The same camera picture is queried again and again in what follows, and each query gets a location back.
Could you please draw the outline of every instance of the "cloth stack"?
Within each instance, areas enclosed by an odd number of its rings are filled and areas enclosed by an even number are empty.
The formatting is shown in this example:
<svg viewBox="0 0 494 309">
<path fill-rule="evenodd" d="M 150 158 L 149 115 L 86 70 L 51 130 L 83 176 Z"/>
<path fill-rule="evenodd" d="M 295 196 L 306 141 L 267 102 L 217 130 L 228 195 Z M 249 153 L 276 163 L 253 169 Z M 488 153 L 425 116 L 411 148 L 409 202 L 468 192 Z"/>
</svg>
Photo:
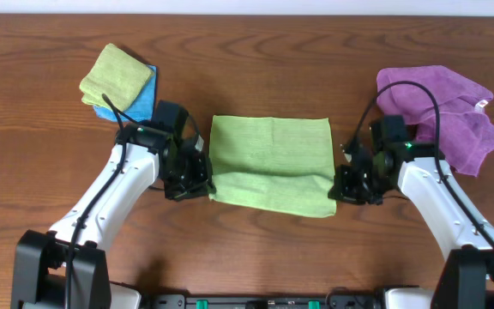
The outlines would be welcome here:
<svg viewBox="0 0 494 309">
<path fill-rule="evenodd" d="M 100 118 L 117 121 L 102 100 L 101 95 L 106 94 L 118 110 L 134 120 L 150 119 L 154 109 L 155 72 L 155 67 L 142 64 L 115 45 L 108 44 L 80 83 L 81 101 L 93 106 Z"/>
</svg>

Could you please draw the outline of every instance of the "wire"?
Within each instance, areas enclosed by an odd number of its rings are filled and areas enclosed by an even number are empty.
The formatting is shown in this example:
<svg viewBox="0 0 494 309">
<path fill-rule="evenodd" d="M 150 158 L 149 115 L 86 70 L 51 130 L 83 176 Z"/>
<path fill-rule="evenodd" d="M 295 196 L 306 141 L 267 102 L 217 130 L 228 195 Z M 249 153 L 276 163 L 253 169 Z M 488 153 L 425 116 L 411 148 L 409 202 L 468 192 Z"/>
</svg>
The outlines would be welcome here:
<svg viewBox="0 0 494 309">
<path fill-rule="evenodd" d="M 134 120 L 133 118 L 131 118 L 131 117 L 130 117 L 129 115 L 127 115 L 126 113 L 124 113 L 124 112 L 122 112 L 122 111 L 118 110 L 115 106 L 113 107 L 113 109 L 115 109 L 115 110 L 116 110 L 116 112 L 117 112 L 118 114 L 120 114 L 121 116 L 123 116 L 124 118 L 126 118 L 127 120 L 129 120 L 130 122 L 132 122 L 133 124 L 138 124 L 138 121 Z"/>
<path fill-rule="evenodd" d="M 105 94 L 102 94 L 102 99 L 110 106 L 114 115 L 117 118 L 117 123 L 119 124 L 120 132 L 124 130 L 124 124 L 121 121 L 121 118 L 117 115 L 117 108 L 111 103 L 110 99 Z M 71 241 L 68 246 L 68 260 L 66 261 L 66 287 L 64 290 L 64 308 L 70 309 L 71 306 L 71 288 L 72 288 L 72 261 L 74 260 L 75 254 L 75 246 L 77 245 L 77 238 L 79 237 L 79 231 L 83 228 L 85 220 L 88 218 L 89 212 L 93 209 L 94 205 L 99 201 L 105 191 L 110 187 L 111 183 L 114 179 L 122 172 L 125 156 L 127 152 L 127 143 L 123 142 L 123 150 L 121 151 L 121 158 L 119 159 L 119 163 L 116 166 L 116 169 L 113 171 L 113 174 L 110 178 L 105 182 L 105 184 L 100 188 L 99 192 L 93 197 L 91 202 L 87 205 L 87 207 L 81 213 L 81 216 L 77 219 L 75 223 L 74 232 L 72 233 Z"/>
<path fill-rule="evenodd" d="M 409 199 L 409 197 L 400 197 L 400 196 L 388 196 L 388 197 L 383 197 L 383 199 L 387 199 L 387 198 L 398 198 L 398 199 L 402 199 L 402 200 L 406 200 L 406 201 L 411 202 L 411 200 Z"/>
<path fill-rule="evenodd" d="M 434 136 L 435 141 L 434 144 L 436 145 L 434 148 L 434 162 L 436 164 L 436 170 L 437 173 L 439 174 L 439 177 L 443 184 L 445 185 L 445 188 L 447 188 L 447 191 L 451 195 L 451 197 L 455 200 L 455 202 L 459 205 L 459 207 L 462 209 L 462 211 L 465 213 L 467 216 L 468 220 L 474 225 L 476 228 L 476 231 L 481 234 L 481 236 L 489 243 L 491 248 L 494 251 L 494 240 L 493 238 L 485 231 L 485 227 L 483 223 L 478 222 L 478 220 L 473 216 L 473 214 L 470 212 L 470 210 L 467 208 L 467 206 L 462 202 L 461 198 L 456 194 L 455 190 L 447 180 L 447 177 L 445 176 L 442 166 L 439 163 L 439 133 L 440 133 L 440 115 L 439 115 L 439 106 L 436 102 L 436 98 L 434 98 L 434 95 L 428 88 L 425 86 L 417 83 L 417 82 L 411 82 L 411 81 L 399 81 L 399 82 L 392 82 L 388 84 L 386 87 L 382 88 L 378 93 L 377 96 L 369 103 L 369 105 L 365 108 L 365 111 L 363 115 L 361 116 L 361 119 L 359 120 L 358 127 L 356 128 L 354 137 L 356 137 L 359 133 L 359 130 L 361 129 L 361 126 L 365 120 L 365 117 L 367 117 L 367 114 L 369 113 L 369 110 L 377 103 L 377 98 L 386 90 L 392 88 L 395 85 L 413 85 L 417 88 L 422 89 L 428 97 L 430 97 L 430 100 L 432 101 L 432 105 L 434 106 L 434 113 L 436 114 L 436 134 Z"/>
<path fill-rule="evenodd" d="M 148 189 L 154 190 L 154 191 L 164 191 L 165 190 L 165 189 L 161 189 L 161 188 L 158 188 L 156 186 L 153 186 L 153 185 L 149 185 Z"/>
<path fill-rule="evenodd" d="M 192 124 L 194 125 L 194 130 L 196 130 L 196 134 L 197 135 L 201 135 L 200 131 L 199 131 L 199 127 L 197 126 L 197 123 L 196 123 L 196 120 L 194 119 L 194 116 L 192 116 L 191 114 L 189 115 L 189 118 L 190 118 L 190 121 L 192 122 Z"/>
</svg>

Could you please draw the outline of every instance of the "blue towel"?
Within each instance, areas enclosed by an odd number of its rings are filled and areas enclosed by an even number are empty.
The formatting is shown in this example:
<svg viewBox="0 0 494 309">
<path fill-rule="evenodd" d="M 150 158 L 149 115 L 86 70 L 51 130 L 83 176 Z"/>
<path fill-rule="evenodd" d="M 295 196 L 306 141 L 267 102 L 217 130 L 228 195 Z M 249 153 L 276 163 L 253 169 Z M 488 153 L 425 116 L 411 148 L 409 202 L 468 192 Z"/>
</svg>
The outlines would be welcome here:
<svg viewBox="0 0 494 309">
<path fill-rule="evenodd" d="M 154 75 L 148 80 L 144 88 L 133 101 L 133 104 L 131 104 L 131 106 L 126 111 L 123 111 L 125 114 L 127 114 L 127 116 L 133 118 L 135 121 L 151 119 L 152 112 L 154 111 L 155 78 L 157 76 L 157 69 L 153 65 L 149 65 L 148 68 L 150 68 L 154 72 Z M 101 106 L 93 106 L 93 109 L 99 118 L 117 122 L 116 116 L 114 116 L 111 109 Z M 123 116 L 119 117 L 123 121 L 129 121 Z"/>
</svg>

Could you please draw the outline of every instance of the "purple cloth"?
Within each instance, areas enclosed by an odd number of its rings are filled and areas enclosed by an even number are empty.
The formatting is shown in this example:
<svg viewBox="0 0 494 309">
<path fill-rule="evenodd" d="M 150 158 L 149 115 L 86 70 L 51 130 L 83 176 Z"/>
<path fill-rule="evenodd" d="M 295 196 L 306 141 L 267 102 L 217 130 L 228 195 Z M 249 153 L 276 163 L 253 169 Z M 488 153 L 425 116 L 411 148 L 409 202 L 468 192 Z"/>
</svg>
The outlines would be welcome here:
<svg viewBox="0 0 494 309">
<path fill-rule="evenodd" d="M 390 68 L 378 72 L 377 87 L 391 82 L 412 81 L 427 87 L 436 97 L 440 114 L 440 149 L 458 173 L 477 176 L 485 156 L 494 150 L 494 125 L 481 100 L 491 101 L 493 93 L 476 82 L 441 65 Z M 412 85 L 397 85 L 377 100 L 385 114 L 400 114 L 406 124 L 418 124 L 416 140 L 432 142 L 436 116 L 430 98 Z"/>
</svg>

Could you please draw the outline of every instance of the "black mount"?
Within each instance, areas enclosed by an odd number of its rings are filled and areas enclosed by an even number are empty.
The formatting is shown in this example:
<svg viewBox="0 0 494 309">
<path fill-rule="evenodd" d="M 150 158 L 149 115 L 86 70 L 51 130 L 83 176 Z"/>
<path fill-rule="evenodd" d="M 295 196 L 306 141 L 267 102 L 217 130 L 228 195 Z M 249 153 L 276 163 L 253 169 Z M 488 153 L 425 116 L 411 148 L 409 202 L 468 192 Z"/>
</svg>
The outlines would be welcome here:
<svg viewBox="0 0 494 309">
<path fill-rule="evenodd" d="M 11 309 L 21 309 L 26 303 L 44 308 L 63 308 L 62 276 L 49 273 L 66 260 L 69 244 L 49 233 L 26 231 L 16 246 L 15 271 Z M 77 246 L 72 275 L 71 308 L 110 308 L 110 279 L 105 253 L 88 243 Z"/>
<path fill-rule="evenodd" d="M 203 140 L 195 136 L 183 138 L 190 115 L 179 104 L 160 100 L 152 120 L 128 124 L 117 132 L 116 143 L 131 142 L 160 158 L 159 178 L 163 180 L 165 197 L 174 201 L 214 193 L 211 160 L 202 152 Z"/>
<path fill-rule="evenodd" d="M 434 144 L 411 142 L 402 116 L 385 116 L 370 124 L 372 150 L 354 136 L 342 152 L 350 166 L 336 168 L 329 198 L 363 205 L 383 203 L 383 194 L 397 189 L 403 162 L 434 156 Z"/>
<path fill-rule="evenodd" d="M 494 291 L 486 290 L 486 277 L 494 282 L 494 251 L 471 246 L 452 250 L 432 299 L 432 309 L 494 309 Z"/>
</svg>

